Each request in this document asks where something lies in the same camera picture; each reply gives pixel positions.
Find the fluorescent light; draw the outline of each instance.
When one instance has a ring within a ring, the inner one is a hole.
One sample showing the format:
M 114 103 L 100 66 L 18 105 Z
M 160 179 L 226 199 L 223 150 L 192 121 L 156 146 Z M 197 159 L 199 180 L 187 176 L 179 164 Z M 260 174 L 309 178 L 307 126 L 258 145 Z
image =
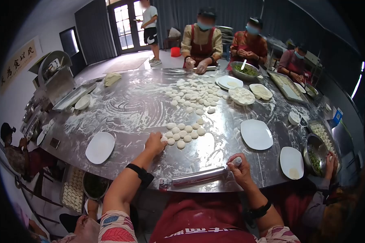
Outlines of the fluorescent light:
M 353 99 L 355 93 L 357 92 L 358 86 L 360 85 L 360 82 L 361 82 L 361 77 L 362 77 L 362 74 L 360 74 L 360 78 L 358 79 L 357 85 L 355 85 L 353 94 L 351 95 L 351 99 Z

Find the black cap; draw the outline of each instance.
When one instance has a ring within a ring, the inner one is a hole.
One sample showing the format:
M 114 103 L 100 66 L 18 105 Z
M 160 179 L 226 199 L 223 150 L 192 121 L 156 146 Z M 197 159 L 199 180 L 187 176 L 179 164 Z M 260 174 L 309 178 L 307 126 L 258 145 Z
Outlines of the black cap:
M 3 123 L 1 125 L 1 130 L 0 130 L 0 138 L 1 140 L 5 140 L 5 137 L 8 136 L 9 134 L 12 134 L 16 132 L 16 128 L 11 128 L 10 125 L 8 123 Z
M 199 9 L 199 15 L 216 20 L 216 12 L 213 7 L 202 7 Z
M 263 28 L 263 22 L 262 22 L 262 19 L 260 19 L 260 18 L 250 17 L 248 22 L 259 26 L 261 29 Z

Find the white t-shirt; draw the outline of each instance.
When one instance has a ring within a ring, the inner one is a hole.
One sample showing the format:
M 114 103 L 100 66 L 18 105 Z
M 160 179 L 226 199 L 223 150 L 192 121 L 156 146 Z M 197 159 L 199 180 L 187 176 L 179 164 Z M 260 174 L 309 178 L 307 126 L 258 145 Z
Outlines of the white t-shirt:
M 142 23 L 147 23 L 151 20 L 152 17 L 154 17 L 155 15 L 158 15 L 158 11 L 157 8 L 154 6 L 150 6 L 148 7 L 145 12 L 143 12 L 143 22 Z M 148 26 L 145 27 L 145 29 L 147 28 L 151 28 L 151 27 L 155 27 L 157 23 L 157 20 L 152 22 L 151 24 L 149 24 Z

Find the red bucket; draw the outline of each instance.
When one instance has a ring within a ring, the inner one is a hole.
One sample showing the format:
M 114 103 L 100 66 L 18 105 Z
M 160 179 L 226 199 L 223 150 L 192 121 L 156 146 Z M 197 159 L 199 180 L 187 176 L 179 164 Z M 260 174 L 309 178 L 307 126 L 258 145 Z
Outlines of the red bucket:
M 173 58 L 177 58 L 177 57 L 181 56 L 180 47 L 170 48 L 170 56 Z

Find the door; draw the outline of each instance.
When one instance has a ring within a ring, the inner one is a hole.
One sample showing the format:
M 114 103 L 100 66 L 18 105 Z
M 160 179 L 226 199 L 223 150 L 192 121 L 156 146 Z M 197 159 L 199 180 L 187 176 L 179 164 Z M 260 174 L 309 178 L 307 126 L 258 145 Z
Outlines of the door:
M 83 52 L 81 51 L 81 46 L 78 42 L 76 27 L 71 27 L 60 32 L 59 37 L 61 38 L 63 51 L 69 55 L 70 60 L 72 61 L 70 70 L 72 71 L 73 77 L 75 77 L 87 66 Z
M 121 0 L 108 6 L 112 36 L 119 55 L 150 49 L 143 38 L 142 22 L 136 22 L 136 19 L 143 20 L 143 12 L 140 2 L 134 0 Z

